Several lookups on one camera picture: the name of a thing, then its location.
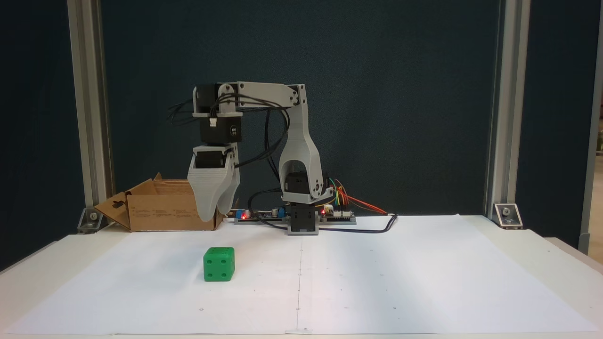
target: metal bracket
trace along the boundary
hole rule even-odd
[[[494,204],[494,222],[505,230],[523,229],[522,217],[516,204]]]
[[[92,234],[100,231],[109,224],[109,219],[95,208],[84,208],[81,211],[80,222],[77,232],[80,234]]]

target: black cable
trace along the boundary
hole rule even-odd
[[[251,213],[251,216],[253,218],[257,219],[258,221],[260,221],[262,224],[274,227],[276,229],[286,230],[287,227],[277,226],[277,225],[275,225],[273,223],[269,223],[269,222],[265,221],[264,219],[261,219],[260,216],[258,214],[256,214],[255,211],[253,210],[253,207],[251,206],[251,203],[253,202],[253,199],[255,197],[257,197],[258,195],[265,194],[265,193],[280,193],[280,187],[271,188],[271,189],[267,189],[265,191],[259,191],[259,192],[256,192],[256,193],[252,194],[251,197],[249,197],[249,200],[247,200],[247,209]],[[397,219],[398,219],[398,215],[397,214],[392,215],[391,218],[390,218],[390,220],[387,222],[387,225],[385,225],[385,228],[383,228],[381,230],[333,229],[333,228],[327,228],[327,227],[319,227],[318,229],[319,230],[331,230],[331,231],[334,231],[334,232],[378,234],[378,233],[385,233],[385,232],[389,231],[391,229],[391,226],[393,226],[394,222]]]
[[[192,99],[185,100],[181,103],[172,105],[168,108],[169,114],[168,114],[167,120],[169,121],[169,123],[171,125],[179,127],[179,126],[188,125],[192,122],[197,121],[197,119],[193,118],[193,117],[188,117],[188,118],[183,118],[183,119],[174,119],[178,114],[193,113],[193,111],[182,111],[182,108],[190,103],[192,103]]]
[[[270,139],[268,137],[269,124],[270,124],[270,109],[266,109],[266,123],[264,124],[264,151],[268,151],[268,149],[270,147]],[[270,166],[270,170],[274,174],[276,181],[278,181],[280,183],[279,170],[277,169],[276,164],[274,163],[274,159],[272,158],[272,155],[267,157],[266,160],[268,161],[268,166]]]
[[[253,101],[240,100],[240,98],[246,98],[246,99],[253,100]],[[212,105],[212,107],[210,108],[210,116],[217,117],[216,110],[217,110],[217,107],[219,106],[219,104],[228,103],[231,100],[234,103],[238,103],[239,105],[241,105],[241,104],[261,104],[261,105],[266,105],[269,108],[279,110],[282,114],[283,121],[285,123],[285,128],[283,129],[282,135],[273,145],[270,145],[266,150],[264,150],[257,156],[252,157],[251,159],[245,160],[243,162],[239,162],[238,164],[235,165],[235,168],[239,168],[239,167],[248,165],[252,162],[255,162],[258,160],[263,160],[263,159],[270,157],[274,153],[274,151],[278,148],[280,143],[283,141],[283,139],[285,138],[285,136],[287,134],[287,131],[289,130],[289,113],[287,112],[287,109],[273,101],[253,98],[248,95],[243,95],[243,94],[238,94],[238,93],[227,93],[225,95],[221,95],[215,101],[215,103]]]
[[[385,233],[385,232],[389,231],[391,229],[391,226],[394,224],[394,222],[397,219],[398,219],[398,215],[397,214],[392,215],[391,218],[390,218],[390,220],[387,222],[387,225],[382,230],[331,229],[331,228],[325,228],[325,227],[320,227],[318,229],[319,230],[332,230],[332,231],[335,231],[335,232],[378,234],[378,233]]]
[[[268,225],[268,226],[272,226],[272,227],[277,228],[277,229],[286,230],[286,229],[287,229],[287,227],[283,227],[283,226],[277,226],[277,225],[275,225],[275,224],[269,223],[269,222],[267,222],[266,220],[264,220],[264,219],[260,218],[260,216],[259,216],[259,215],[257,215],[257,214],[256,214],[256,213],[253,211],[253,208],[251,207],[251,202],[252,202],[252,201],[253,201],[253,199],[254,199],[255,197],[257,197],[258,195],[260,195],[260,194],[264,194],[264,193],[277,193],[277,192],[280,192],[280,187],[271,188],[271,189],[267,189],[266,191],[259,191],[259,192],[256,192],[256,193],[252,194],[252,195],[251,195],[251,197],[249,197],[249,200],[247,200],[247,209],[249,210],[249,213],[251,213],[251,216],[252,216],[252,217],[254,217],[255,219],[259,220],[259,221],[260,221],[262,224],[266,224],[266,225]]]

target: orange wire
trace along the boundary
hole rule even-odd
[[[341,189],[341,186],[339,186],[337,188],[337,192],[338,194],[341,193],[341,199],[343,200],[343,204],[347,205],[349,203],[349,200],[347,199],[347,195],[345,195],[345,193],[343,192],[343,190]]]
[[[365,211],[370,211],[370,212],[374,212],[374,213],[383,214],[383,213],[381,213],[381,212],[379,212],[379,211],[377,211],[377,210],[375,210],[375,209],[372,209],[372,208],[367,208],[367,207],[363,207],[363,206],[361,206],[360,204],[355,203],[354,201],[352,201],[352,205],[356,206],[357,208],[361,208],[361,209],[363,209],[363,210],[365,210]]]
[[[371,207],[371,208],[373,208],[374,210],[376,210],[376,211],[378,211],[378,212],[381,212],[381,213],[383,213],[383,214],[387,214],[387,212],[385,212],[384,210],[382,210],[381,208],[379,208],[379,207],[377,207],[377,206],[373,206],[373,205],[371,205],[371,204],[369,204],[369,203],[365,203],[364,201],[362,201],[362,200],[358,200],[358,199],[356,199],[356,198],[354,198],[354,197],[351,197],[351,196],[349,196],[349,195],[347,196],[347,198],[348,198],[348,199],[352,199],[352,200],[354,200],[354,201],[357,201],[357,202],[359,202],[359,203],[361,203],[361,204],[364,204],[364,205],[366,205],[366,206],[368,206],[368,207]]]

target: cardboard box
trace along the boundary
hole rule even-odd
[[[131,232],[215,230],[224,219],[216,210],[210,221],[201,220],[188,180],[163,180],[160,173],[95,208]]]

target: green cube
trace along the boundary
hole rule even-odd
[[[205,281],[229,281],[235,272],[235,249],[210,247],[203,255]]]

